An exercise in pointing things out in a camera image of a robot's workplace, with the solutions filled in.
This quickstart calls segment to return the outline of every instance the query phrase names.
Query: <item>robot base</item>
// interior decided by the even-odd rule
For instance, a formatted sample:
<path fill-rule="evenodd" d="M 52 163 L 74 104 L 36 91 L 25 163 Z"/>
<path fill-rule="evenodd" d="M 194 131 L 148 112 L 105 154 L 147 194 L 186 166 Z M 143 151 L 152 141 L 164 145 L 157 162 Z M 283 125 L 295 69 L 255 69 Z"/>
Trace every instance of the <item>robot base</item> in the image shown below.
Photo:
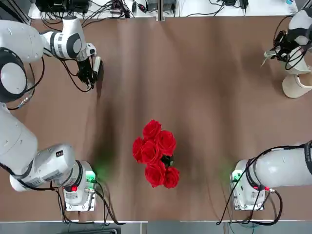
<path fill-rule="evenodd" d="M 230 188 L 231 190 L 236 184 L 236 181 L 240 178 L 243 171 L 246 168 L 247 160 L 239 161 L 235 170 L 230 174 Z M 241 211 L 251 211 L 254 207 L 255 200 L 258 196 L 259 191 L 254 189 L 247 181 L 246 174 L 242 176 L 238 182 L 236 188 L 233 191 L 233 204 L 235 210 Z M 254 210 L 263 210 L 264 206 L 262 203 L 264 201 L 265 191 L 260 191 L 257 203 Z"/>
<path fill-rule="evenodd" d="M 66 202 L 66 211 L 94 211 L 96 208 L 96 198 L 96 194 L 88 194 L 87 201 L 79 206 L 73 206 Z"/>
<path fill-rule="evenodd" d="M 80 161 L 82 166 L 81 181 L 74 190 L 64 191 L 66 211 L 94 211 L 96 205 L 96 174 L 86 161 Z"/>

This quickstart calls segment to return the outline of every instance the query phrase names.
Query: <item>robotic arm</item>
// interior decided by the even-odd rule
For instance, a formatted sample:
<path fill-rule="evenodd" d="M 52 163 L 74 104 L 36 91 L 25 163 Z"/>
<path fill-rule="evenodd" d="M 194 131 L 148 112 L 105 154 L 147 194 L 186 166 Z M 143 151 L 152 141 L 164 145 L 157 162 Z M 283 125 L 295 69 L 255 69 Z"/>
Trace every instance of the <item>robotic arm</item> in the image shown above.
<path fill-rule="evenodd" d="M 40 34 L 22 23 L 0 20 L 0 166 L 10 174 L 16 191 L 37 188 L 51 181 L 62 187 L 67 210 L 94 210 L 96 176 L 85 161 L 75 160 L 70 145 L 58 144 L 37 152 L 37 138 L 10 114 L 5 103 L 24 95 L 27 87 L 23 62 L 39 60 L 45 53 L 58 59 L 77 61 L 79 79 L 93 88 L 101 66 L 99 57 L 93 69 L 90 56 L 95 47 L 86 43 L 76 17 L 63 19 L 62 32 Z"/>
<path fill-rule="evenodd" d="M 264 53 L 265 61 L 276 58 L 289 73 L 283 81 L 283 91 L 290 98 L 298 98 L 312 89 L 311 69 L 304 59 L 312 51 L 311 30 L 312 9 L 305 8 L 292 16 L 288 31 L 274 35 L 273 48 Z"/>
<path fill-rule="evenodd" d="M 35 28 L 19 22 L 0 20 L 0 102 L 14 101 L 24 95 L 27 87 L 23 62 L 39 60 L 43 54 L 58 59 L 73 59 L 78 65 L 78 78 L 94 87 L 102 65 L 93 44 L 86 43 L 80 21 L 75 16 L 63 19 L 62 32 L 40 34 Z"/>
<path fill-rule="evenodd" d="M 86 43 L 82 26 L 76 16 L 64 17 L 63 25 L 62 32 L 50 31 L 41 35 L 43 52 L 59 59 L 76 60 L 79 68 L 78 78 L 93 88 L 97 80 L 100 58 L 97 57 L 94 67 L 91 67 L 89 57 L 96 56 L 97 50 L 93 44 Z"/>

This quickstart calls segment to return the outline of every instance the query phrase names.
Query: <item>floor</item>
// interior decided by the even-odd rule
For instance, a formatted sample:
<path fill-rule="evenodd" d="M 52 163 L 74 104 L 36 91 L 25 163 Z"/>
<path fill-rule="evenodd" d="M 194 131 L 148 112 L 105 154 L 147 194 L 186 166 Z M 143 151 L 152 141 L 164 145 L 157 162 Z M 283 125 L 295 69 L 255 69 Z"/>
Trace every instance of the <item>floor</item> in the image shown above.
<path fill-rule="evenodd" d="M 117 228 L 121 234 L 310 234 L 312 222 L 305 221 L 281 221 L 272 227 L 257 227 L 254 231 L 251 228 L 241 227 L 232 224 L 229 229 L 228 224 L 216 226 L 214 222 L 193 222 L 180 223 L 178 221 L 160 221 L 146 224 L 145 232 L 141 232 L 140 223 L 131 223 Z M 94 230 L 101 230 L 100 225 L 64 225 L 62 223 L 6 223 L 0 224 L 1 234 L 60 234 L 60 233 L 95 233 Z"/>

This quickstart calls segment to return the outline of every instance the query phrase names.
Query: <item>robot end effector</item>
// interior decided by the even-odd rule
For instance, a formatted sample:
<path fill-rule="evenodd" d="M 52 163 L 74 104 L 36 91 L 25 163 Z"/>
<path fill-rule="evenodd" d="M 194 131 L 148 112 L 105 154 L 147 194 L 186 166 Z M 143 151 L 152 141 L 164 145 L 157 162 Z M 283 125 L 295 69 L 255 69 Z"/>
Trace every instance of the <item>robot end effector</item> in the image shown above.
<path fill-rule="evenodd" d="M 86 43 L 82 26 L 76 16 L 63 18 L 62 32 L 50 31 L 41 34 L 41 37 L 46 55 L 58 59 L 74 59 L 79 69 L 77 77 L 91 88 L 94 87 L 102 62 L 100 57 L 96 57 L 94 65 L 90 64 L 89 57 L 96 56 L 97 50 L 93 44 Z"/>

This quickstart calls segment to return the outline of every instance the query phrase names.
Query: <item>metal pole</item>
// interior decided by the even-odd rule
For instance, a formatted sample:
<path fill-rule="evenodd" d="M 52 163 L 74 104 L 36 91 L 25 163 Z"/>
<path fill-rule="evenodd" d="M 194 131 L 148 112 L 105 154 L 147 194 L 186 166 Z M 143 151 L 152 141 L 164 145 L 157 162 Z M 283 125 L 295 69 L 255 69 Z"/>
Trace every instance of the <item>metal pole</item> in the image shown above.
<path fill-rule="evenodd" d="M 307 7 L 310 8 L 311 5 L 312 5 L 312 1 L 311 1 L 311 0 L 307 0 L 307 1 L 304 3 L 304 5 L 303 5 L 303 7 L 302 7 L 301 9 L 307 8 Z"/>
<path fill-rule="evenodd" d="M 17 5 L 17 3 L 14 0 L 7 0 L 10 6 L 13 8 L 13 10 L 21 17 L 21 19 L 28 25 L 30 25 L 30 19 L 28 18 L 28 15 L 23 12 L 20 7 Z"/>
<path fill-rule="evenodd" d="M 158 0 L 158 19 L 157 21 L 165 21 L 163 16 L 164 0 Z"/>

